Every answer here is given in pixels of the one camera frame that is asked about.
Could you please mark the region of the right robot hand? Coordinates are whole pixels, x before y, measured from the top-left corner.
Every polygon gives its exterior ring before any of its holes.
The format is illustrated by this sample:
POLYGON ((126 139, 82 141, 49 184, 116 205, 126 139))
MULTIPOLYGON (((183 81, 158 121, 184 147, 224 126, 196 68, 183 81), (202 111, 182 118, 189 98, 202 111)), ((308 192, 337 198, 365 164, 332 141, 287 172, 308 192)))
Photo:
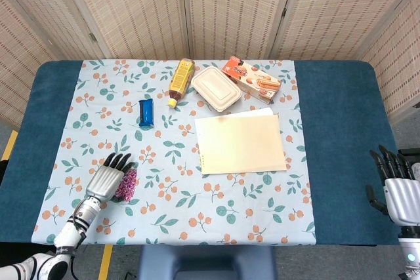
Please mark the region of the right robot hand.
POLYGON ((380 145, 379 151, 369 152, 381 181, 385 202, 376 198, 371 185, 365 188, 371 207, 400 227, 419 226, 419 177, 413 165, 401 154, 380 145))

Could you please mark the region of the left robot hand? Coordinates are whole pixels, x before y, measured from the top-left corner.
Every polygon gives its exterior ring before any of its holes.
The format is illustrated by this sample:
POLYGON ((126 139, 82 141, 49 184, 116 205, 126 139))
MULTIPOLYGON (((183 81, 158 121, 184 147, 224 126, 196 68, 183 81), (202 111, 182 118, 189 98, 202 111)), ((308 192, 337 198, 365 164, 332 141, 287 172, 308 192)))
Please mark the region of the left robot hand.
POLYGON ((134 195, 137 168, 131 154, 111 153, 87 184, 85 195, 105 203, 130 201, 134 195))

